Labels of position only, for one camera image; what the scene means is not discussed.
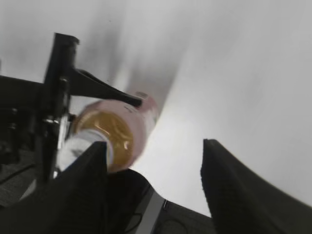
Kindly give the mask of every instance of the black metal bracket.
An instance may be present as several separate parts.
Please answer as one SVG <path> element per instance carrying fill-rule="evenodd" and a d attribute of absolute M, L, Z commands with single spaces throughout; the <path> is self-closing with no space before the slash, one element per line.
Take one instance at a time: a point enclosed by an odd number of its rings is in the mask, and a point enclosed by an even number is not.
<path fill-rule="evenodd" d="M 7 140 L 14 149 L 13 161 L 19 159 L 18 147 L 24 140 L 22 132 L 27 132 L 33 139 L 39 185 L 53 178 L 56 152 L 60 138 L 64 136 L 62 123 L 72 118 L 68 113 L 71 96 L 115 99 L 135 107 L 141 105 L 139 98 L 76 69 L 78 43 L 79 40 L 73 36 L 55 34 L 44 83 L 0 76 L 0 110 L 6 110 L 0 115 L 0 129 L 9 129 Z M 18 121 L 2 121 L 10 118 L 12 112 L 16 112 L 14 119 Z"/>

